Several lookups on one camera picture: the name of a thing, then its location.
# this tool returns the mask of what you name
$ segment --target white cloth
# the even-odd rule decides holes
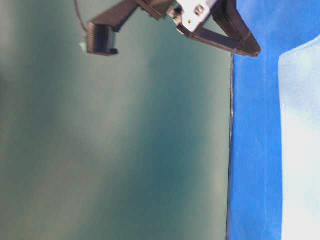
[[[279,59],[282,127],[282,239],[320,230],[320,37]]]

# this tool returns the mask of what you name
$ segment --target blue cloth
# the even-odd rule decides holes
[[[229,240],[282,236],[280,55],[320,33],[319,0],[239,0],[257,38],[257,59],[234,57],[234,125],[230,155]]]

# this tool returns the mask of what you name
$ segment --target black wire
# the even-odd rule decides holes
[[[82,27],[84,33],[86,34],[87,33],[87,28],[84,24],[84,21],[82,21],[82,18],[81,18],[81,14],[80,14],[80,11],[79,11],[79,5],[78,5],[78,0],[73,0],[73,3],[74,3],[74,8],[75,8],[75,12],[76,12],[76,16],[78,18],[78,23],[79,25]]]

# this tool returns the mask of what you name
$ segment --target gripper jaw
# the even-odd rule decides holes
[[[187,38],[234,54],[257,57],[261,48],[237,10],[237,0],[123,0],[88,22],[87,53],[113,56],[116,33],[140,7],[157,20],[171,16]],[[227,36],[204,28],[210,16]]]

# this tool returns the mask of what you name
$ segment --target black plastic part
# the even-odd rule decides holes
[[[113,48],[115,33],[119,32],[138,8],[135,0],[124,0],[88,22],[87,53],[103,56],[118,54]]]
[[[200,25],[194,32],[182,25],[177,29],[186,37],[242,56],[256,58],[261,48],[237,10],[237,0],[219,0],[211,9],[216,23],[228,37]]]
[[[135,0],[143,10],[153,18],[159,20],[166,18],[167,11],[175,0]]]

